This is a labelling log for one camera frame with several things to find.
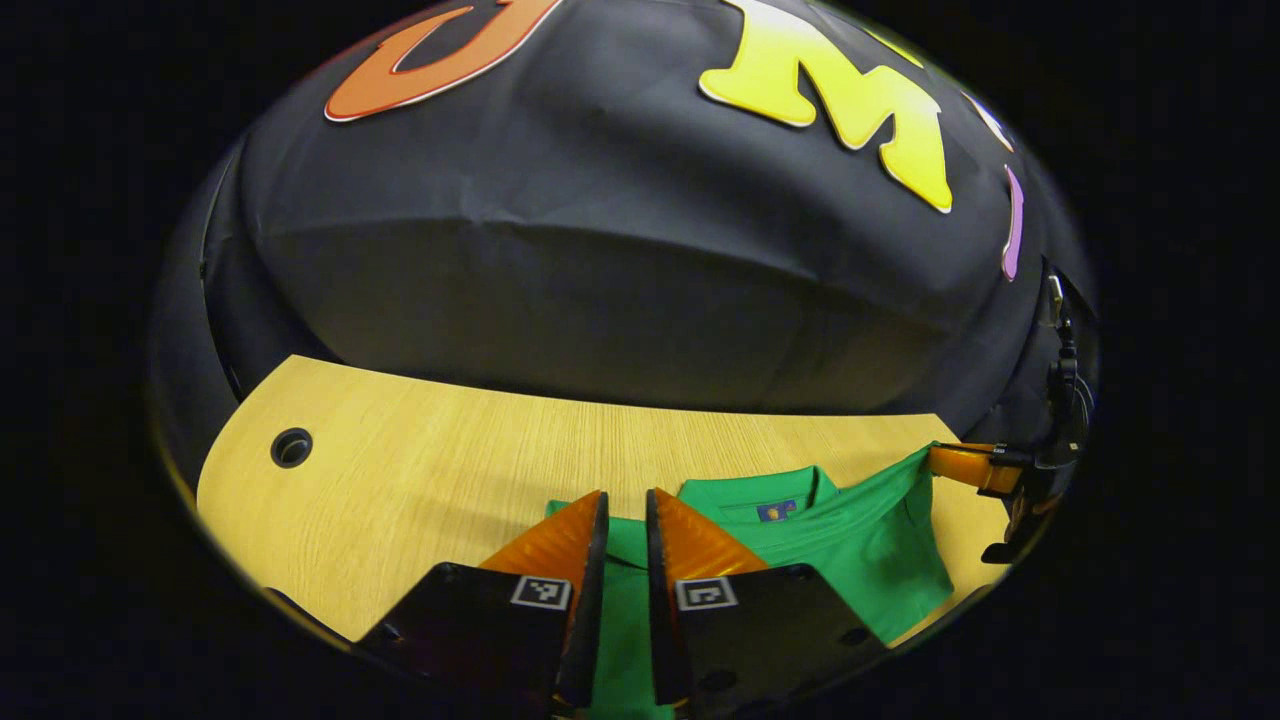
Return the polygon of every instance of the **yellow letter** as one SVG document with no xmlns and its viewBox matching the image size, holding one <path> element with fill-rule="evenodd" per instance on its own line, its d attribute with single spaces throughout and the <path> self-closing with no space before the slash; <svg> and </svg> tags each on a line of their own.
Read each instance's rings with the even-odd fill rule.
<svg viewBox="0 0 1280 720">
<path fill-rule="evenodd" d="M 742 10 L 742 40 L 728 69 L 703 73 L 708 97 L 795 127 L 818 118 L 800 95 L 804 65 L 836 133 L 859 150 L 893 115 L 893 140 L 881 161 L 897 182 L 943 213 L 951 211 L 938 104 L 897 70 L 881 65 L 865 76 L 818 28 L 759 0 L 724 0 Z"/>
</svg>

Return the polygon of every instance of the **green polo shirt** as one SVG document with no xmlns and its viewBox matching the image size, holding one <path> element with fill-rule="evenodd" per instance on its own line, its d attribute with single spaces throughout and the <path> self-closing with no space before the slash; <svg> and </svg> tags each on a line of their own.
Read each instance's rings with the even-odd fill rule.
<svg viewBox="0 0 1280 720">
<path fill-rule="evenodd" d="M 771 566 L 808 562 L 886 644 L 951 596 L 933 538 L 925 446 L 841 491 L 817 465 L 753 478 L 686 480 L 677 497 Z M 550 515 L 568 505 L 550 501 Z M 591 716 L 669 719 L 649 659 L 648 544 L 640 520 L 609 519 Z"/>
</svg>

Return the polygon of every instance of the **wooden table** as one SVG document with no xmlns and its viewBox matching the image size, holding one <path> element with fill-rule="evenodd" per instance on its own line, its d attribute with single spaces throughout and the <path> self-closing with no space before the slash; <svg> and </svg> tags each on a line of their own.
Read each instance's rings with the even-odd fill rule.
<svg viewBox="0 0 1280 720">
<path fill-rule="evenodd" d="M 279 468 L 270 446 L 307 429 L 311 455 Z M 954 442 L 934 415 L 699 413 L 475 389 L 307 357 L 283 363 L 223 428 L 197 510 L 225 552 L 358 639 L 436 562 L 475 565 L 530 525 L 547 501 L 609 493 L 611 515 L 644 518 L 652 487 L 820 465 L 841 487 L 919 450 Z M 934 479 L 933 528 L 956 587 L 905 641 L 1004 566 L 997 500 Z"/>
</svg>

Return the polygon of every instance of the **orange letter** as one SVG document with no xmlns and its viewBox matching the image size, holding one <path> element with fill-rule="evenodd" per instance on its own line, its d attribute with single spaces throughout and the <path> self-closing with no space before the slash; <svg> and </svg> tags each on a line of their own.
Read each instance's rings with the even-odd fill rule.
<svg viewBox="0 0 1280 720">
<path fill-rule="evenodd" d="M 404 56 L 435 29 L 471 12 L 458 8 L 410 26 L 378 45 L 329 97 L 324 114 L 347 122 L 425 100 L 488 70 L 520 47 L 561 0 L 498 0 L 508 5 L 461 50 L 429 65 L 398 72 Z"/>
</svg>

